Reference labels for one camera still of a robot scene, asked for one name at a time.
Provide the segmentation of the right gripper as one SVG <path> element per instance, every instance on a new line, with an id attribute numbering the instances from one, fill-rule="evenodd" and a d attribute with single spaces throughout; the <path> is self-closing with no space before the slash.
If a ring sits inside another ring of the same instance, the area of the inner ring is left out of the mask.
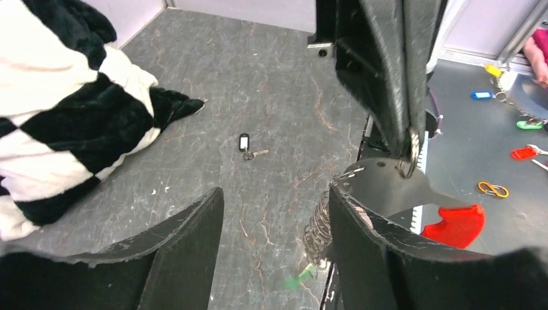
<path id="1" fill-rule="evenodd" d="M 308 46 L 333 56 L 341 85 L 373 115 L 392 156 L 407 156 L 408 126 L 425 131 L 430 60 L 447 1 L 316 1 Z"/>

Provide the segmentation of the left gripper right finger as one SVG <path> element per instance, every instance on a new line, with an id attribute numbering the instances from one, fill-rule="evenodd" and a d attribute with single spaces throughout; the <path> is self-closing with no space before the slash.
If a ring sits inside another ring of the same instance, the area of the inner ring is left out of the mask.
<path id="1" fill-rule="evenodd" d="M 345 309 L 546 309 L 547 250 L 495 256 L 416 235 L 330 189 Z"/>

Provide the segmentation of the red key tag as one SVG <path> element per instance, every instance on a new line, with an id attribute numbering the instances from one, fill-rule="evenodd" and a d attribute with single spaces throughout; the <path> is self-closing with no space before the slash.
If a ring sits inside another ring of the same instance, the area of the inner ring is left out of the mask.
<path id="1" fill-rule="evenodd" d="M 486 218 L 481 205 L 447 209 L 440 207 L 441 220 L 426 225 L 421 236 L 458 249 L 467 248 L 481 234 Z"/>

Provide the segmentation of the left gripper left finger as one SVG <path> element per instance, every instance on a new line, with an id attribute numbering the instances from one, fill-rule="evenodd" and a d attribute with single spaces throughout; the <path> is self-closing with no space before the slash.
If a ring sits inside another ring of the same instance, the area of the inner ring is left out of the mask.
<path id="1" fill-rule="evenodd" d="M 2 309 L 207 309 L 224 219 L 214 187 L 183 211 L 97 253 L 1 250 Z"/>

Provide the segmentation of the black key tag with keys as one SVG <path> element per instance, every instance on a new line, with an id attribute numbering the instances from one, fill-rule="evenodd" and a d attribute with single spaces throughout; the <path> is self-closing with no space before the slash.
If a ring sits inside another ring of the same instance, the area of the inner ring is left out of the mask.
<path id="1" fill-rule="evenodd" d="M 242 157 L 245 161 L 251 161 L 258 156 L 268 154 L 269 150 L 251 150 L 251 138 L 248 133 L 241 133 L 238 137 L 238 150 L 242 153 Z"/>

